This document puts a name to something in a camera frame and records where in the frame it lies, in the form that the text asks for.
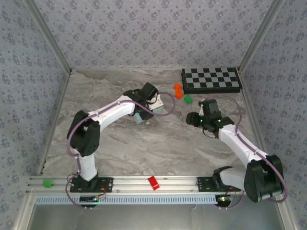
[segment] gray marble surface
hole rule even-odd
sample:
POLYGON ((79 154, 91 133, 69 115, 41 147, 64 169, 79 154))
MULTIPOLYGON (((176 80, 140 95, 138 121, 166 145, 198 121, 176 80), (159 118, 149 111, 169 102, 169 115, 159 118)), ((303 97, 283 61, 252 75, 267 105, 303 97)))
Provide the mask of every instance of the gray marble surface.
MULTIPOLYGON (((141 88, 146 82, 160 92, 174 93, 176 82, 181 83, 181 70, 91 70, 73 71, 61 107, 59 119, 50 145, 44 175, 68 175, 77 171, 76 160, 66 151, 66 135, 74 115, 80 110, 92 111, 115 101, 129 89, 141 88)), ((203 135, 201 129, 186 124, 189 112, 198 112, 198 101, 214 94, 191 95, 188 105, 176 100, 173 114, 153 117, 137 125, 125 116, 110 124, 100 136, 95 154, 100 175, 205 175, 222 166, 242 168, 239 158, 220 140, 203 135)), ((236 98, 243 112, 241 132, 254 141, 243 97, 236 98)), ((162 96, 165 113, 172 100, 162 96)), ((217 98, 223 115, 235 122, 239 113, 235 103, 217 98)))

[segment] black and white checkerboard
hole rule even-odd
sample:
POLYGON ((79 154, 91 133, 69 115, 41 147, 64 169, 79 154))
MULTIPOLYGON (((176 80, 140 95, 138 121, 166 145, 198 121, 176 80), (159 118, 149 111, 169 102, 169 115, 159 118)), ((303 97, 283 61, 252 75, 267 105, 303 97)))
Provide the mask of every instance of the black and white checkerboard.
POLYGON ((181 77, 184 94, 240 92, 242 88, 233 67, 182 69, 181 77))

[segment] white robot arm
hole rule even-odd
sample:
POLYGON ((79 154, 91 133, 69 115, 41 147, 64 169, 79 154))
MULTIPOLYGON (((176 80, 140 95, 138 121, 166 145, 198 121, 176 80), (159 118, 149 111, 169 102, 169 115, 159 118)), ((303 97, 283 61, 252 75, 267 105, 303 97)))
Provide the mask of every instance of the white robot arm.
POLYGON ((213 133, 231 148, 246 168, 246 171, 239 171, 225 166, 214 170, 213 180, 216 186, 233 186, 244 190, 254 202, 281 194, 284 190, 283 184, 263 158, 266 158, 283 176, 280 159, 276 155, 269 156, 259 150, 239 130, 236 130, 234 122, 229 117, 222 117, 216 100, 204 100, 199 102, 199 106, 201 107, 199 113, 187 115, 187 124, 213 133))
POLYGON ((92 112, 79 111, 71 124, 67 138, 72 129, 85 117, 93 116, 77 128, 71 138, 71 147, 79 153, 80 176, 87 182, 98 177, 95 167, 94 152, 99 146, 100 132, 117 119, 125 115, 133 114, 137 123, 153 117, 152 114, 144 111, 135 103, 147 106, 150 111, 160 114, 163 110, 163 102, 158 90, 151 84, 146 83, 142 89, 130 90, 120 96, 116 101, 92 112))

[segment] patterned wallpaper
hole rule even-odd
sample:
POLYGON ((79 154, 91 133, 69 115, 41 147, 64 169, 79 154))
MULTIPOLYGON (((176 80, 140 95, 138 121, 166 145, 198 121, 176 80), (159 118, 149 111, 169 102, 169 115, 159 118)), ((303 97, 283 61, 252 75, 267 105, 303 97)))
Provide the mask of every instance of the patterned wallpaper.
POLYGON ((270 153, 307 229, 307 2, 287 0, 244 73, 270 153))
POLYGON ((0 229, 37 172, 66 76, 23 2, 0 1, 0 229))
POLYGON ((272 0, 35 0, 71 68, 238 66, 272 0))

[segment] purple cable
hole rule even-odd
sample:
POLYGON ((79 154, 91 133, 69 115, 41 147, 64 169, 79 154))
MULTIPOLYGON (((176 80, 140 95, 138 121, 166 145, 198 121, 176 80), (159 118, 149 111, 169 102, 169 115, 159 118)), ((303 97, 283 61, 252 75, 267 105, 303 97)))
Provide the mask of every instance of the purple cable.
POLYGON ((168 112, 168 113, 166 113, 166 114, 156 114, 156 113, 150 111, 149 109, 147 109, 146 107, 144 107, 143 105, 141 105, 141 104, 139 104, 139 103, 137 103, 137 102, 135 102, 135 101, 132 101, 132 100, 123 100, 123 101, 119 101, 118 103, 114 103, 114 104, 110 105, 108 108, 105 108, 104 110, 99 111, 98 114, 93 114, 93 115, 90 115, 90 116, 88 116, 88 117, 82 119, 82 120, 72 129, 71 133, 70 133, 69 136, 68 136, 68 140, 67 140, 67 152, 68 152, 68 154, 69 154, 70 156, 76 158, 77 164, 78 164, 78 169, 79 169, 79 170, 78 170, 78 173, 77 173, 77 174, 75 174, 71 179, 68 180, 68 182, 67 182, 67 184, 66 184, 66 186, 65 186, 65 192, 66 192, 66 195, 67 195, 68 199, 69 199, 75 206, 83 208, 81 205, 78 205, 76 202, 74 202, 73 199, 70 197, 70 195, 69 195, 69 193, 68 193, 68 185, 69 185, 69 183, 73 180, 73 178, 75 178, 75 177, 77 177, 77 176, 79 176, 79 175, 81 174, 81 164, 80 164, 79 154, 73 154, 73 153, 71 152, 71 138, 72 138, 73 134, 76 132, 77 128, 78 128, 83 122, 87 121, 88 119, 91 119, 91 118, 93 118, 93 117, 96 117, 96 116, 98 116, 98 115, 101 115, 101 114, 105 113, 106 111, 108 111, 109 109, 112 109, 113 107, 115 107, 115 106, 117 106, 118 104, 121 104, 121 103, 134 103, 134 104, 138 105, 139 107, 141 107, 143 110, 149 112, 150 114, 156 115, 156 116, 167 116, 167 115, 170 115, 171 113, 173 113, 173 111, 175 110, 175 106, 176 106, 176 102, 175 102, 174 97, 173 97, 171 94, 167 93, 167 92, 160 92, 159 94, 166 94, 166 95, 170 96, 170 98, 173 100, 173 108, 171 109, 170 112, 168 112))
POLYGON ((76 202, 74 202, 74 200, 71 198, 71 196, 70 196, 69 193, 68 193, 68 185, 69 185, 69 183, 72 182, 73 178, 75 178, 75 177, 77 177, 77 176, 79 176, 79 175, 80 175, 80 172, 78 172, 77 174, 75 174, 74 176, 72 176, 72 177, 68 180, 68 182, 67 182, 67 184, 66 184, 66 186, 65 186, 65 192, 66 192, 66 195, 67 195, 68 199, 69 199, 75 206, 77 206, 78 208, 85 209, 85 208, 82 207, 81 205, 79 205, 79 204, 77 204, 76 202))
POLYGON ((241 195, 239 201, 238 201, 235 205, 233 205, 233 206, 231 206, 231 207, 227 207, 227 209, 232 209, 232 208, 234 208, 234 207, 237 207, 239 204, 241 204, 241 203, 242 203, 242 200, 243 200, 243 197, 244 197, 244 193, 245 193, 244 190, 242 190, 242 195, 241 195))
POLYGON ((276 175, 278 176, 278 178, 281 180, 281 182, 282 182, 282 184, 283 184, 283 187, 284 187, 284 197, 283 197, 283 199, 281 199, 281 200, 274 200, 274 199, 271 199, 271 198, 270 198, 269 200, 272 201, 272 202, 275 202, 275 203, 282 203, 282 202, 284 202, 284 201, 287 199, 288 195, 289 195, 289 190, 288 190, 288 187, 287 187, 286 182, 284 181, 282 175, 278 172, 278 170, 274 167, 274 165, 271 164, 271 162, 269 162, 264 156, 262 156, 262 155, 261 155, 260 153, 258 153, 255 149, 253 149, 247 142, 245 142, 245 141, 243 140, 243 138, 240 136, 240 134, 237 133, 237 132, 238 132, 238 127, 239 127, 239 125, 240 125, 240 123, 241 123, 241 121, 242 121, 242 112, 241 112, 241 109, 240 109, 240 106, 239 106, 238 102, 237 102, 235 99, 233 99, 232 97, 229 97, 229 96, 226 96, 226 95, 217 94, 217 96, 223 96, 223 97, 225 97, 225 98, 227 98, 227 99, 229 99, 229 100, 231 100, 231 101, 233 101, 233 102, 236 103, 236 106, 238 107, 239 115, 240 115, 239 121, 238 121, 238 123, 236 124, 236 136, 239 138, 239 140, 240 140, 246 147, 248 147, 251 151, 253 151, 253 152, 254 152, 257 156, 259 156, 261 159, 263 159, 263 160, 274 170, 274 172, 276 173, 276 175))

